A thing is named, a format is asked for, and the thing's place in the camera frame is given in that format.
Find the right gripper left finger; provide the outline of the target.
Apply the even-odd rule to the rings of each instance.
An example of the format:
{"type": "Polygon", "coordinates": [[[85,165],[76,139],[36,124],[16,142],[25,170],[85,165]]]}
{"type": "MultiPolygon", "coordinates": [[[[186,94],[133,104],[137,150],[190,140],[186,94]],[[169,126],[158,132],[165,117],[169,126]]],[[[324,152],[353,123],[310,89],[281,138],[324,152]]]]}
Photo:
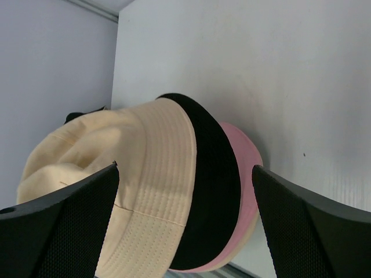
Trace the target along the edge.
{"type": "Polygon", "coordinates": [[[117,164],[1,210],[1,277],[94,277],[119,184],[117,164]]]}

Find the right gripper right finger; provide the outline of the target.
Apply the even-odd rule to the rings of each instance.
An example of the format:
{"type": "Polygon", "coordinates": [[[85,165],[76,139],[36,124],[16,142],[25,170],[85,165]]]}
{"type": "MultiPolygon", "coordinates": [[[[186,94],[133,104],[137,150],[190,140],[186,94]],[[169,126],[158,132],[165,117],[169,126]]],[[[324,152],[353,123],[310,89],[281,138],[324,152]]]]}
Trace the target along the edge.
{"type": "Polygon", "coordinates": [[[277,277],[370,277],[370,212],[258,165],[252,183],[277,277]]]}

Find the beige bucket hat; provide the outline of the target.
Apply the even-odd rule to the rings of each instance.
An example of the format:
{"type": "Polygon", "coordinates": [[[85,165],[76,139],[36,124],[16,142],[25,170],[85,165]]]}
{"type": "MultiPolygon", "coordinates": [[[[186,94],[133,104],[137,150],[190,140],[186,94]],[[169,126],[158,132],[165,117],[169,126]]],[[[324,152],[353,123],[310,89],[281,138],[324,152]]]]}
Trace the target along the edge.
{"type": "Polygon", "coordinates": [[[257,218],[258,206],[252,184],[252,169],[256,164],[262,164],[259,151],[244,149],[236,154],[241,180],[241,203],[238,222],[233,234],[222,252],[198,272],[215,270],[229,263],[247,243],[252,235],[257,218]]]}

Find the black cap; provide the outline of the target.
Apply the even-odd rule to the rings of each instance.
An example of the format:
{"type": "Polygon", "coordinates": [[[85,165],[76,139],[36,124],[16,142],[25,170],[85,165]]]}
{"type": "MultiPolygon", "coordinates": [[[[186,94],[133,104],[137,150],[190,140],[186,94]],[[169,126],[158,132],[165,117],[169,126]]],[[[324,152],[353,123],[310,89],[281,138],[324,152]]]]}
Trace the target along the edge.
{"type": "Polygon", "coordinates": [[[179,93],[163,98],[186,112],[195,132],[197,160],[192,204],[171,270],[193,270],[214,260],[238,222],[241,202],[239,169],[230,141],[201,104],[179,93]]]}

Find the pink bucket hat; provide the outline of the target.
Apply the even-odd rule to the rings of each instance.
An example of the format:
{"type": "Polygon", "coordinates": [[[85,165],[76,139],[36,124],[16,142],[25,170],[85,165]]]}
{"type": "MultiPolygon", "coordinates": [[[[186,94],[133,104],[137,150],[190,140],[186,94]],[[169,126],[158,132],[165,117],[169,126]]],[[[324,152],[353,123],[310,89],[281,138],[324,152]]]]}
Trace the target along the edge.
{"type": "Polygon", "coordinates": [[[241,201],[238,221],[231,238],[218,256],[203,266],[179,270],[180,273],[208,272],[228,264],[248,242],[259,217],[252,184],[252,169],[256,164],[263,164],[260,153],[240,129],[227,122],[221,122],[220,126],[230,141],[239,169],[241,201]]]}

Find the beige cap with script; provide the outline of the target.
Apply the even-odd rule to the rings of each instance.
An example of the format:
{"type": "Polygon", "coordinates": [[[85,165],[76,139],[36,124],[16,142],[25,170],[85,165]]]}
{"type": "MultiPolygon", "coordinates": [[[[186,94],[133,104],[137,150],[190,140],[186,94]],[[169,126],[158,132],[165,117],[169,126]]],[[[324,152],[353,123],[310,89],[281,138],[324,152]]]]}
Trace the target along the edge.
{"type": "Polygon", "coordinates": [[[119,187],[98,277],[162,277],[186,226],[197,144],[189,117],[168,98],[79,116],[47,135],[26,161],[24,203],[117,163],[119,187]]]}

